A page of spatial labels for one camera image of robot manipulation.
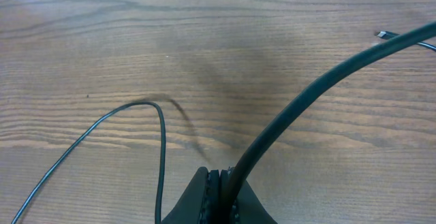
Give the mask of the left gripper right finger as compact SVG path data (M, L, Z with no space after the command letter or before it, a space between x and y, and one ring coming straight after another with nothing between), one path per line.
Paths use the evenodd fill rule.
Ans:
M247 181L244 181L232 207L222 207L222 195L228 185L232 168L221 170L219 181L219 222L225 224L277 224L261 204Z

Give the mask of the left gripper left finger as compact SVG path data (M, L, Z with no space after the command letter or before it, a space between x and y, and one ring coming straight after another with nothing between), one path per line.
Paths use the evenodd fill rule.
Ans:
M208 224L219 203L218 170L199 167L162 224Z

